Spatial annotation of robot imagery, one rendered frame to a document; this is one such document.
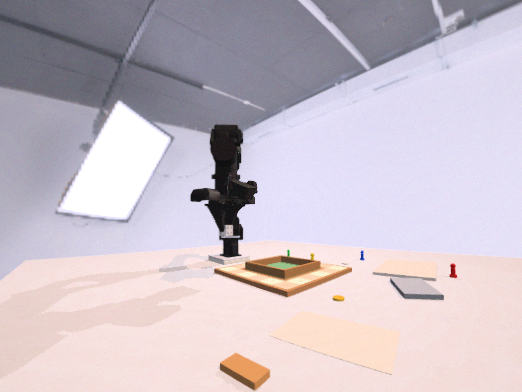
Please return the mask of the red game pawn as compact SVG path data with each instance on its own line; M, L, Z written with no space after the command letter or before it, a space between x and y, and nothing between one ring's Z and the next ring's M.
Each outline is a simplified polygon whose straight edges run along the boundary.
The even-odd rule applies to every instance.
M451 277L451 278L453 278L453 277L454 277L454 278L457 278L457 275L455 275L455 274L456 274L456 269L454 269L454 268L456 268L455 264L454 264L454 263L451 263L451 266L450 266L450 267L451 267L451 268L450 268L450 269L451 269L451 274L449 274L450 277Z

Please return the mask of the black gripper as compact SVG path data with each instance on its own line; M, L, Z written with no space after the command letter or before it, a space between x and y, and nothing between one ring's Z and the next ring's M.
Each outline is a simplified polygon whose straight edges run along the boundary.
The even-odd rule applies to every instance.
M224 232L225 223L226 225L234 225L238 211L242 207L245 207L247 204L255 204L254 196L252 200L242 200L231 194L230 191L229 195L223 195L223 187L228 175L232 175L232 179L235 180L236 176L240 177L234 169L216 169L215 174L211 175L211 179L215 179L214 189L194 189L190 199L191 202L209 200L208 204L204 204L204 206L211 213L219 232Z

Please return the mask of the orange rectangular block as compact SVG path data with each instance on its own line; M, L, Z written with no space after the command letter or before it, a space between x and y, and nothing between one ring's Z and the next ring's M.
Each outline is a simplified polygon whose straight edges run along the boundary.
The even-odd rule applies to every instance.
M220 371L223 371L252 390L256 390L270 378L270 369L238 353L234 353L223 362L220 362Z

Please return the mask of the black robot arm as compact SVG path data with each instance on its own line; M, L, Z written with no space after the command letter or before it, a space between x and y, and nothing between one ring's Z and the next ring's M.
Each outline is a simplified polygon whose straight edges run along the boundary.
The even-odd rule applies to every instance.
M223 125L215 124L215 129L212 129L210 145L212 157L215 161L216 169L234 169L239 170L239 163L241 163L241 147L240 143L243 144L243 134L238 125ZM237 151L236 151L237 150ZM228 175L224 187L223 195L231 194L239 197L239 199L247 200L253 199L255 193L258 193L257 182L249 180L241 182L240 177L236 176L236 180L232 179L232 175ZM231 237L232 238L221 238ZM224 257L241 256L239 253L238 240L243 240L243 227L239 224L239 218L236 216L233 225L233 235L231 236L219 236L219 241L223 241L223 253L220 254Z

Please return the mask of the white die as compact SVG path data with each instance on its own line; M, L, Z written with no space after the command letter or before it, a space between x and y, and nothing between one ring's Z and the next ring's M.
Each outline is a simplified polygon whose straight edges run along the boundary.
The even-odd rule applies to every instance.
M225 225L224 232L219 232L219 236L231 236L233 235L233 225Z

